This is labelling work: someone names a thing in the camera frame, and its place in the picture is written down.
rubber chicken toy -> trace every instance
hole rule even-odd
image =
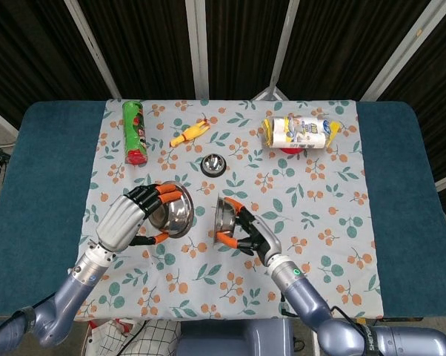
[[[175,139],[170,141],[170,147],[176,147],[178,144],[184,141],[190,141],[191,139],[195,139],[198,136],[204,134],[206,130],[210,128],[210,124],[208,120],[204,119],[194,126],[190,126],[187,130],[185,130],[182,135],[176,137]]]

blue table surface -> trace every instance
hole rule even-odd
[[[38,102],[0,196],[0,315],[55,291],[78,253],[105,102]],[[385,316],[446,315],[446,223],[417,118],[357,103]]]

robotic arm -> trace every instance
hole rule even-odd
[[[46,300],[0,322],[0,355],[16,349],[26,332],[32,332],[43,347],[59,345],[68,336],[76,312],[111,265],[115,253],[129,244],[152,245],[168,237],[166,234],[136,237],[136,233],[160,205],[181,195],[169,184],[141,185],[120,196],[96,229],[99,243],[89,244],[61,288]]]
[[[434,329],[362,326],[333,319],[322,296],[288,257],[281,254],[281,243],[264,221],[253,216],[241,203],[233,206],[236,224],[249,237],[235,240],[228,232],[216,238],[246,254],[256,251],[268,273],[305,325],[314,330],[327,355],[446,356],[446,336]]]

orange fingertip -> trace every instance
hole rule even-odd
[[[156,190],[160,193],[170,193],[171,191],[175,191],[177,189],[175,184],[163,184],[163,185],[158,185],[156,187]]]
[[[155,237],[156,239],[156,245],[158,243],[161,243],[162,241],[166,240],[169,237],[169,234],[166,232],[163,232],[162,234],[159,234]]]
[[[239,214],[239,212],[241,211],[241,209],[244,208],[244,205],[242,205],[240,202],[237,202],[236,200],[233,200],[231,198],[224,198],[224,200],[226,200],[227,202],[229,202],[232,206],[235,207],[236,209],[236,213]]]
[[[226,246],[229,246],[231,248],[238,248],[238,240],[233,239],[232,237],[229,237],[222,232],[217,232],[216,238],[219,240],[220,243],[224,243]]]
[[[165,193],[159,195],[159,199],[161,200],[162,204],[165,204],[166,202],[173,202],[174,200],[179,200],[181,196],[182,196],[181,191],[173,191],[171,193]]]

white tablecloth with orange berries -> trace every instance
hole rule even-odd
[[[257,257],[213,246],[216,198],[261,215],[330,306],[351,317],[383,315],[355,102],[142,101],[149,161],[124,163],[121,100],[106,104],[97,137],[79,256],[112,201],[136,185],[175,180],[190,192],[195,220],[179,240],[123,251],[77,319],[281,317],[280,293]],[[317,116],[342,124],[328,149],[287,155],[263,145],[269,115]],[[169,141],[208,119],[211,129],[176,148]],[[227,160],[211,179],[199,162]],[[156,233],[145,222],[141,233]],[[243,237],[237,231],[236,237]]]

